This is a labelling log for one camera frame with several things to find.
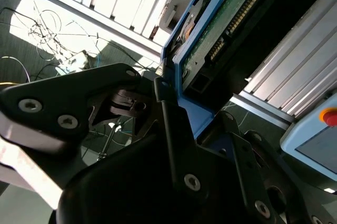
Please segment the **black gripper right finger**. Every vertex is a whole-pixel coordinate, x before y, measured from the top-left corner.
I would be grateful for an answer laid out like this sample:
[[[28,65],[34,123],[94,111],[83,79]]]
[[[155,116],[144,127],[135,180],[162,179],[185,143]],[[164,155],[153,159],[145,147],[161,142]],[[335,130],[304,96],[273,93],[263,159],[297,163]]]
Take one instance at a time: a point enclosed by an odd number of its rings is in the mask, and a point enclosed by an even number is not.
[[[221,111],[216,116],[224,124],[229,135],[241,194],[250,219],[282,221],[271,205],[250,143],[233,132],[237,129],[234,117],[226,111]]]

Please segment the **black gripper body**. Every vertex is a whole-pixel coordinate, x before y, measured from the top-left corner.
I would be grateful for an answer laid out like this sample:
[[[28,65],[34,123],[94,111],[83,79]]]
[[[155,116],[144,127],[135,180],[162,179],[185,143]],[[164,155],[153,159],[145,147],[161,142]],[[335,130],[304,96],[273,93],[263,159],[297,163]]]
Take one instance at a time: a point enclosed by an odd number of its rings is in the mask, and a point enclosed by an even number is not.
[[[317,197],[265,142],[247,134],[267,195],[286,223],[334,223]],[[79,172],[64,188],[57,223],[283,223],[252,221],[229,135],[225,154],[187,138],[151,134]]]

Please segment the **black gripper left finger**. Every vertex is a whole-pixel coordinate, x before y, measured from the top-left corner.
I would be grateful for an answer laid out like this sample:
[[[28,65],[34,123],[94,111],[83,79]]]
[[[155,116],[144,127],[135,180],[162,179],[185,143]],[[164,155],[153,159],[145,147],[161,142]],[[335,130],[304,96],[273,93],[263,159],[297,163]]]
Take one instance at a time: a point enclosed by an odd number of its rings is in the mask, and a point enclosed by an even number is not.
[[[194,141],[171,83],[118,63],[1,90],[1,164],[40,195],[61,194],[85,169],[78,157],[90,129],[134,118],[133,143],[148,135]]]

